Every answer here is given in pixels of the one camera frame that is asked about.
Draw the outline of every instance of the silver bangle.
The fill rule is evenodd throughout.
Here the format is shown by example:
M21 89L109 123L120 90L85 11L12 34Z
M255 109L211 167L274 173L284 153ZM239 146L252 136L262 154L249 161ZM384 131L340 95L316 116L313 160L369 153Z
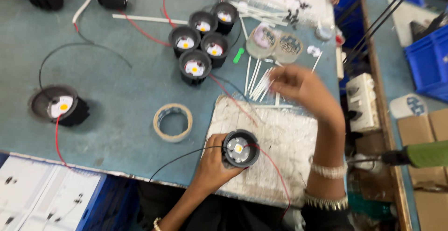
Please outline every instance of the silver bangle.
M308 195L304 192L305 195L305 204L320 208L321 210L326 211L342 211L349 207L349 200L347 196L342 199L329 200L329 199L318 199L316 197Z
M344 165L335 167L335 168L324 167L324 166L320 166L315 163L312 163L311 170L316 172L317 174L321 175L324 178L340 179L340 178L343 178L345 176L345 174L347 173L347 163L344 162Z

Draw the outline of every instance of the green plastic tool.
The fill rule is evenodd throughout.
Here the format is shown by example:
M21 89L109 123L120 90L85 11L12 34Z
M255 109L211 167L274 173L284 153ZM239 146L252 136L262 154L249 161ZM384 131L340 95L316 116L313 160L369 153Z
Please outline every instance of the green plastic tool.
M237 53L237 55L235 56L235 58L233 58L233 63L234 64L237 64L238 63L238 61L240 61L240 57L241 57L241 55L244 53L244 49L243 48L240 48L239 50L238 50L238 53Z

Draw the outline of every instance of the woman's right hand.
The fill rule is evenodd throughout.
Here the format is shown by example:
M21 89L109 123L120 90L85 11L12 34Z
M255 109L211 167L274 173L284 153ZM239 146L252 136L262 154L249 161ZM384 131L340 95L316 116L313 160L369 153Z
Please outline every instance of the woman's right hand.
M344 114L339 103L322 81L307 68L294 64L276 67L271 71L271 91L303 105L318 120L337 123L344 128Z

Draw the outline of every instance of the blue table surface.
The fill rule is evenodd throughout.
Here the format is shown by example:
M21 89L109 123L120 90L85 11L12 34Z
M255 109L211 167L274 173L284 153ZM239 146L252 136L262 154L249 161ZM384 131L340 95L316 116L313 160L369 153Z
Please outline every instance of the blue table surface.
M82 42L72 17L85 0L64 0L57 12L42 11L26 0L0 0L0 149L58 160L55 125L34 120L27 112L28 99L38 89L38 71L44 57L54 48ZM191 13L216 0L166 0L172 19L188 20ZM162 0L129 0L128 15L162 17ZM199 87L181 80L178 60L171 47L150 41L132 25L113 19L95 0L78 19L78 27L88 38L123 55L128 68L114 54L88 46L69 47L54 54L42 70L42 84L67 84L90 106L91 115L81 125L59 128L59 148L65 161L105 171L120 171L149 178L168 161L202 148L216 99L222 90L207 78ZM246 18L250 32L259 22ZM171 27L164 23L137 21L152 36L168 40ZM229 35L233 43L240 31L235 24ZM311 68L316 58L306 53L309 45L320 47L323 55L316 73L339 100L335 42L323 43L310 27L296 32L305 48L298 64ZM232 59L244 46L241 35L227 61L213 74L227 78L244 89L248 54L238 64ZM263 63L259 79L265 69ZM154 131L155 112L167 103L181 103L193 114L193 129L180 143L164 142ZM200 152L182 158L161 170L156 180L188 185L200 159Z
M388 5L389 3L387 0L366 0L366 17L369 19L369 22L373 23L373 21L375 21L375 19L384 11L384 9L386 9ZM393 27L394 23L391 17L384 22L383 26L379 28L373 36L388 104L395 98L405 96L409 93L414 93L414 84L409 64L406 60L404 50L400 46L397 34L392 32ZM429 112L448 108L448 104L446 103L424 96L421 97L427 103ZM396 147L397 149L402 149L403 145L401 144L396 119L390 113L389 116L392 122L393 137ZM412 182L409 176L408 167L402 166L401 172L403 174L406 189L406 197L411 215L412 228L415 231L419 231L420 226L418 223L417 210L415 207Z

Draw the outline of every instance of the clear plastic container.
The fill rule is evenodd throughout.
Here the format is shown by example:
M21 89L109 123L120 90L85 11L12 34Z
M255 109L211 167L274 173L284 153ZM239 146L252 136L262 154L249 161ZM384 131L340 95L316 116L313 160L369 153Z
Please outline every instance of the clear plastic container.
M254 58L266 58L271 56L277 45L275 32L261 23L250 33L246 42L247 52Z
M296 61L303 50L303 44L298 37L291 33L283 33L278 39L272 56L280 63L290 64Z

